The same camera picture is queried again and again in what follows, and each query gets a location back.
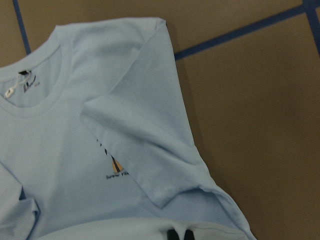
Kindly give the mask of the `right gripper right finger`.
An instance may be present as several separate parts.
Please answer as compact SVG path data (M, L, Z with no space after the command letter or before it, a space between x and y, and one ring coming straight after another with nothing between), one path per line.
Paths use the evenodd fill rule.
M183 240L195 240L194 232L191 229L187 229L184 233Z

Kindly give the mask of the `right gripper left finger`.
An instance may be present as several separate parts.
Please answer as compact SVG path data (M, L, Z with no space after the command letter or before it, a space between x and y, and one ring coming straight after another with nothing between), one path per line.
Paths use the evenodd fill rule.
M167 240L179 240L179 235L175 229L169 229L166 232Z

